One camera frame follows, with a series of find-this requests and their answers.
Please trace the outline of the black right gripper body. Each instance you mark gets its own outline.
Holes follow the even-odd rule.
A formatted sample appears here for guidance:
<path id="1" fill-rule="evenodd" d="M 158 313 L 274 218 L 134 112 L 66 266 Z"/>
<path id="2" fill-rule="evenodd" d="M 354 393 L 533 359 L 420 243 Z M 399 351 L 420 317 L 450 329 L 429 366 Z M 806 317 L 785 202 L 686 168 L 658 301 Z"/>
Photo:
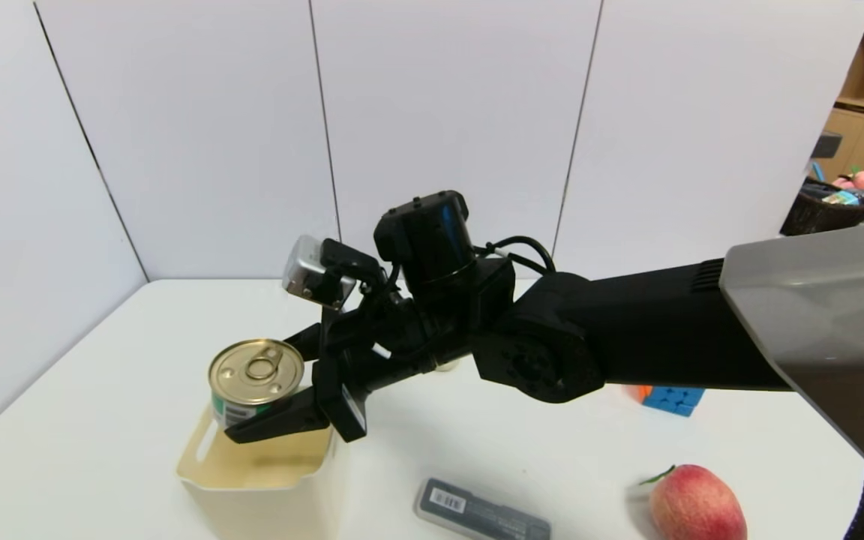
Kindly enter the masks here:
<path id="1" fill-rule="evenodd" d="M 434 318 L 414 301 L 370 310 L 322 309 L 315 401 L 343 441 L 366 437 L 365 403 L 374 391 L 434 367 L 428 351 L 434 335 Z"/>

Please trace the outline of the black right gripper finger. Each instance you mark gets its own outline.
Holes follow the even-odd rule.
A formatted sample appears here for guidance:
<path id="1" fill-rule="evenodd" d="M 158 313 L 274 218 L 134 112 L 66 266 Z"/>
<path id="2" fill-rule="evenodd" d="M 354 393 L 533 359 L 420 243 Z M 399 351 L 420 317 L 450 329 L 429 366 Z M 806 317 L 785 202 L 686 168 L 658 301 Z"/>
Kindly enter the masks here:
<path id="1" fill-rule="evenodd" d="M 330 421 L 317 403 L 315 388 L 310 386 L 226 428 L 225 434 L 234 443 L 249 444 L 329 427 Z"/>
<path id="2" fill-rule="evenodd" d="M 302 360 L 317 360 L 321 358 L 321 335 L 321 322 L 315 322 L 297 334 L 289 336 L 284 342 L 294 348 Z"/>

